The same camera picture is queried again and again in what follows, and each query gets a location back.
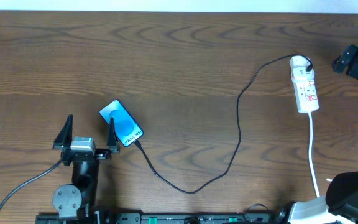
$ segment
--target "brown tabletop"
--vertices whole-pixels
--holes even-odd
[[[320,192],[358,170],[358,81],[331,62],[358,45],[358,15],[0,11],[0,202],[59,160],[51,149],[67,115],[74,135],[106,145],[99,110],[120,99],[145,135],[155,168],[185,190],[225,171],[238,141],[236,98],[255,70],[301,52],[314,64]],[[153,175],[141,152],[102,161],[98,205],[143,212],[243,212],[314,197],[307,114],[296,110],[289,61],[263,69],[240,100],[242,143],[230,172],[195,195]],[[0,223],[54,212],[71,167],[20,190]]]

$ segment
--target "blue circle on screen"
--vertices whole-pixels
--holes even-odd
[[[132,122],[125,119],[127,114],[122,113],[120,110],[113,110],[110,116],[114,118],[114,127],[117,135],[128,136],[134,131]]]

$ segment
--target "phone screen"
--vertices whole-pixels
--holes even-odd
[[[100,115],[108,124],[110,123],[110,117],[114,118],[114,129],[117,137],[125,147],[143,136],[142,128],[140,128],[119,100],[114,100],[101,109]]]

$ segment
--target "power strip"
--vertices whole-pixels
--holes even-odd
[[[291,79],[295,89],[296,105],[299,113],[310,113],[319,108],[314,70],[306,71],[310,63],[303,56],[294,56],[290,60]]]

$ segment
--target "white backdrop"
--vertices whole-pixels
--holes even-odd
[[[0,0],[0,10],[358,13],[358,0]]]

